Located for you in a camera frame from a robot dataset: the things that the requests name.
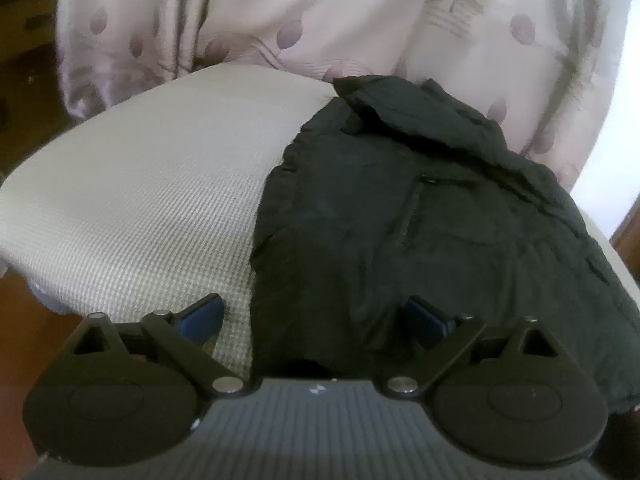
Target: wooden floor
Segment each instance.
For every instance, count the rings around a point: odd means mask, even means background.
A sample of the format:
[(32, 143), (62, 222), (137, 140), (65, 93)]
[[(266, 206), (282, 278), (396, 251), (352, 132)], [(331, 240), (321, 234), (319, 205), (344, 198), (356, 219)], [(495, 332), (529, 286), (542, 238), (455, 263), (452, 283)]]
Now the wooden floor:
[(36, 460), (22, 402), (80, 321), (47, 310), (18, 274), (0, 279), (0, 480), (18, 478)]

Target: wooden furniture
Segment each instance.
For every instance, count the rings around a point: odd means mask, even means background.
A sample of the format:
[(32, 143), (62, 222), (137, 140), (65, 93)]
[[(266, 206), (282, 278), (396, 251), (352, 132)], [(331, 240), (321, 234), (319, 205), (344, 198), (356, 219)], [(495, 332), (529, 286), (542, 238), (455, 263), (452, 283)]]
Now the wooden furniture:
[(0, 0), (0, 173), (65, 130), (56, 75), (56, 0)]
[(633, 277), (640, 280), (640, 196), (612, 236), (611, 244)]
[(55, 37), (57, 0), (0, 0), (0, 62)]

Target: white textured fabric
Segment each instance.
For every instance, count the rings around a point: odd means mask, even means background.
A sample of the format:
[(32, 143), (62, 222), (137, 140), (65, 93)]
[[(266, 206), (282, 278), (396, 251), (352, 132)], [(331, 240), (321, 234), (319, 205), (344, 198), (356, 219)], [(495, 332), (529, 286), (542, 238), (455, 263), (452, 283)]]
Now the white textured fabric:
[(607, 113), (630, 0), (58, 0), (60, 82), (86, 119), (233, 60), (331, 81), (435, 79), (569, 189)]
[(214, 356), (251, 362), (249, 256), (264, 180), (328, 83), (259, 66), (201, 70), (33, 155), (0, 188), (0, 258), (80, 314), (116, 322), (225, 300)]

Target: white wall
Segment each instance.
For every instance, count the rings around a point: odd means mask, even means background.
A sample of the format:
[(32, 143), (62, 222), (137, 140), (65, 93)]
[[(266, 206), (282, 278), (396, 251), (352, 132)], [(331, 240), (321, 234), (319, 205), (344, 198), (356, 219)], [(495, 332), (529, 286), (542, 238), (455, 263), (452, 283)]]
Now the white wall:
[(609, 238), (639, 192), (640, 0), (632, 0), (609, 113), (571, 196)]

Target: black circular pad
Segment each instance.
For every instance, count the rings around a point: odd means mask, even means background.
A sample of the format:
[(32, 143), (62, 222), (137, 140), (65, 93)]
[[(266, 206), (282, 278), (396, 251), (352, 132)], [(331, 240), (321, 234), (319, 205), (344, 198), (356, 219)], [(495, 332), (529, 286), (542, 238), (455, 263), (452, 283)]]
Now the black circular pad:
[(526, 355), (451, 374), (436, 389), (433, 415), (459, 444), (490, 462), (551, 466), (593, 450), (607, 407), (581, 372)]
[(34, 444), (78, 465), (115, 466), (154, 456), (189, 434), (198, 400), (187, 379), (151, 362), (129, 358), (113, 367), (102, 358), (78, 356), (30, 391), (23, 419)]

